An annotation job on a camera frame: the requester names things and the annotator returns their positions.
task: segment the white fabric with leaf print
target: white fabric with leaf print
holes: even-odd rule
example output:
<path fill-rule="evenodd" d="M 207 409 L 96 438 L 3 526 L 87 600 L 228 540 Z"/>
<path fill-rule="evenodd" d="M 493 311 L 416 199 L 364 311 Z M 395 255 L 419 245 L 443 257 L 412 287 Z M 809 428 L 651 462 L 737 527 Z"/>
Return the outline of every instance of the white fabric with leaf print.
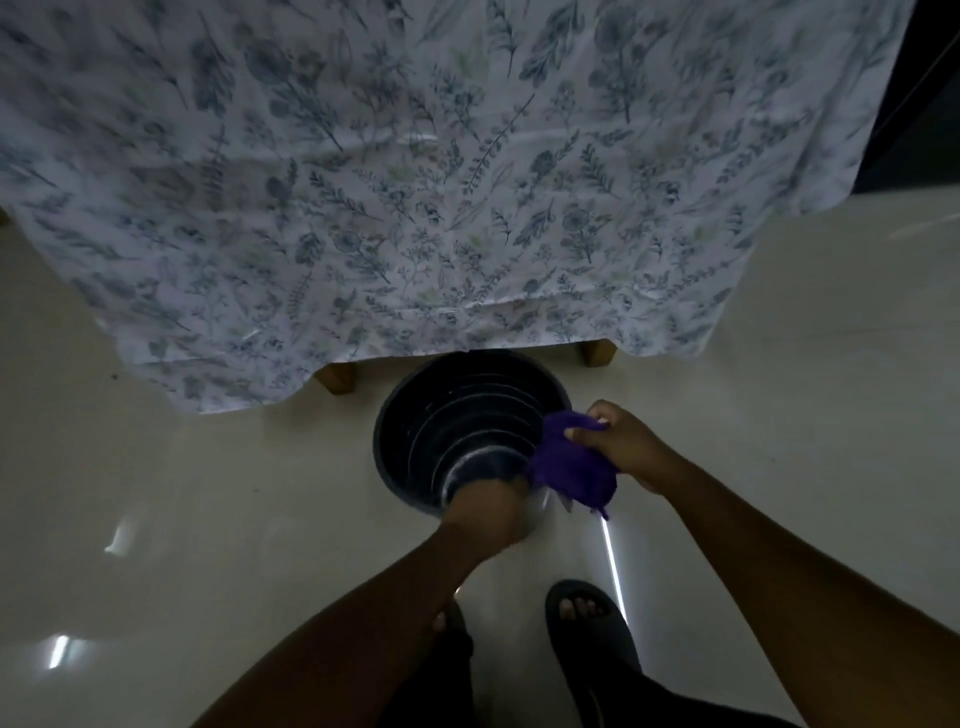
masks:
<path fill-rule="evenodd" d="M 330 361 L 693 354 L 774 209 L 846 197 L 908 0 L 0 6 L 0 203 L 211 412 Z"/>

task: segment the black slipper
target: black slipper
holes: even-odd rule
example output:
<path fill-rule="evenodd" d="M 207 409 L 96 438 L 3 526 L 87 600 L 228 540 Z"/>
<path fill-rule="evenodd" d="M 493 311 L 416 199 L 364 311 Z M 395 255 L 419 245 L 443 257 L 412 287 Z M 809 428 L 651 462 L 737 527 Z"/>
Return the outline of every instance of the black slipper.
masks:
<path fill-rule="evenodd" d="M 603 616 L 560 618 L 562 599 L 592 599 Z M 577 704 L 585 728 L 599 725 L 599 709 L 590 692 L 588 676 L 597 660 L 615 657 L 640 671 L 634 638 L 616 603 L 600 589 L 575 579 L 554 584 L 546 596 L 546 628 L 550 643 L 564 671 L 566 683 Z"/>

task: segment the white tiled floor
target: white tiled floor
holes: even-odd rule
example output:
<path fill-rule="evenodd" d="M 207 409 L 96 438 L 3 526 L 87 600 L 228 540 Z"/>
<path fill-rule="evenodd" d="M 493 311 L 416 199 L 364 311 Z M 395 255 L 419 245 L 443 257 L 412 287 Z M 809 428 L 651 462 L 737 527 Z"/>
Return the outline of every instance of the white tiled floor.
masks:
<path fill-rule="evenodd" d="M 698 359 L 619 354 L 587 370 L 570 348 L 530 354 L 575 406 L 621 401 L 773 518 L 956 629 L 960 221 L 943 218 L 958 209 L 960 190 L 943 189 L 771 222 Z M 365 363 L 345 398 L 310 382 L 273 407 L 183 418 L 123 371 L 79 298 L 9 231 L 0 336 L 4 725 L 180 728 L 433 526 L 370 457 L 379 404 L 418 360 Z M 647 671 L 796 718 L 678 519 L 622 486 L 612 544 Z M 461 591 L 488 724 L 578 724 L 542 617 L 563 577 L 612 589 L 598 521 L 554 509 Z M 70 643 L 49 669 L 56 635 Z"/>

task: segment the purple towel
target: purple towel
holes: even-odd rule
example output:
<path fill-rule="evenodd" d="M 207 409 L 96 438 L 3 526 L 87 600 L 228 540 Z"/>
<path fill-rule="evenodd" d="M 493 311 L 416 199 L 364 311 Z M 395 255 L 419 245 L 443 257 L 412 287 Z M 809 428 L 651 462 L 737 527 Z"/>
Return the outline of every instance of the purple towel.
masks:
<path fill-rule="evenodd" d="M 543 418 L 543 440 L 527 463 L 527 479 L 599 511 L 609 521 L 604 507 L 616 492 L 616 466 L 596 450 L 567 440 L 564 430 L 568 427 L 607 428 L 569 409 L 547 415 Z"/>

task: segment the fingers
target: fingers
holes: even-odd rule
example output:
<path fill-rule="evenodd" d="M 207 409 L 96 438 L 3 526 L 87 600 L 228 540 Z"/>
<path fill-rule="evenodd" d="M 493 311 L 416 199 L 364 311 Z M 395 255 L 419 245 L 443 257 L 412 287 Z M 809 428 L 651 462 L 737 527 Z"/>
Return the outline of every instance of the fingers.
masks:
<path fill-rule="evenodd" d="M 587 410 L 587 414 L 594 420 L 603 418 L 611 425 L 616 425 L 616 421 L 619 420 L 620 415 L 623 414 L 623 409 L 611 401 L 597 400 L 590 406 L 590 409 Z"/>
<path fill-rule="evenodd" d="M 568 427 L 564 430 L 564 437 L 571 443 L 583 445 L 585 448 L 597 448 L 600 445 L 600 438 L 604 432 L 596 432 L 592 429 L 582 429 L 580 427 Z"/>

